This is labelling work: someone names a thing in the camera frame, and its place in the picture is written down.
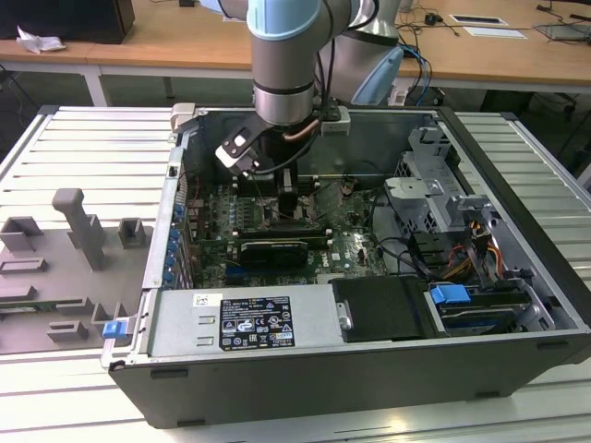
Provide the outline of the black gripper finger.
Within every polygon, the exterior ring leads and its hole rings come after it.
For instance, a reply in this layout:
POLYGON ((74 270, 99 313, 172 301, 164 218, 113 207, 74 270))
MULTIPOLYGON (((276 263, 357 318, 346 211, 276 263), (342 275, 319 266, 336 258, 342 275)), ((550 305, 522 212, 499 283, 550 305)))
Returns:
POLYGON ((283 168, 277 175, 278 208, 281 214, 293 214, 298 204, 298 178, 296 168, 283 168))

